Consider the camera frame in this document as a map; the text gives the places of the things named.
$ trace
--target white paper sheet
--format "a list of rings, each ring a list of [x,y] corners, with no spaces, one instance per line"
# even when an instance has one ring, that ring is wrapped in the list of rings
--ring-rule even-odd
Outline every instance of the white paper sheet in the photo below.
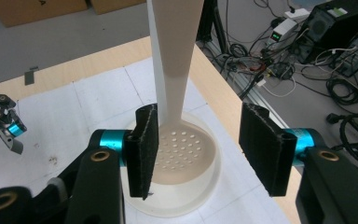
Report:
[[[137,108],[156,101],[151,59],[19,101],[28,128],[18,138],[24,150],[19,156],[0,141],[0,188],[21,185],[36,195],[86,148],[94,130],[126,129]],[[191,81],[184,110],[207,123],[220,146],[222,172],[213,195],[174,218],[151,217],[126,203],[127,223],[289,223]]]

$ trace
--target cardboard box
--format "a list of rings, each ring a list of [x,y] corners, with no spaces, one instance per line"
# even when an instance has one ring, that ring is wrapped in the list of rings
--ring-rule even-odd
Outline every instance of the cardboard box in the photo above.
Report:
[[[85,0],[0,0],[0,21],[10,27],[86,9]]]
[[[98,15],[145,2],[146,0],[91,0],[92,7],[94,7],[94,11]]]

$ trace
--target gray floor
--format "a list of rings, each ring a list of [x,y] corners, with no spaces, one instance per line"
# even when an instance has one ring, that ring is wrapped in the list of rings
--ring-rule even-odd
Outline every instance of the gray floor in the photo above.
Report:
[[[146,4],[103,15],[89,7],[10,28],[0,22],[0,82],[148,35]]]

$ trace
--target table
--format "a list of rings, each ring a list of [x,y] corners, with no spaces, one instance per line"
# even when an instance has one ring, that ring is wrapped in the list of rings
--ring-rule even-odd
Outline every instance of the table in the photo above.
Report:
[[[150,38],[146,37],[37,71],[34,74],[35,84],[33,85],[24,86],[23,77],[2,82],[0,93],[7,94],[16,101],[149,57],[151,57]],[[194,50],[189,76],[228,134],[235,142],[238,142],[241,100],[197,47]],[[301,175],[293,168],[287,195],[275,198],[292,223],[299,223],[295,199],[300,179]]]

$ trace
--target power strip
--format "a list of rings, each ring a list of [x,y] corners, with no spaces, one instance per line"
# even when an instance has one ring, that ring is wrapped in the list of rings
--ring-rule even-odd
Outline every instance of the power strip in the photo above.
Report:
[[[310,13],[305,8],[296,9],[295,13],[287,11],[284,13],[284,17],[293,21],[305,20]]]

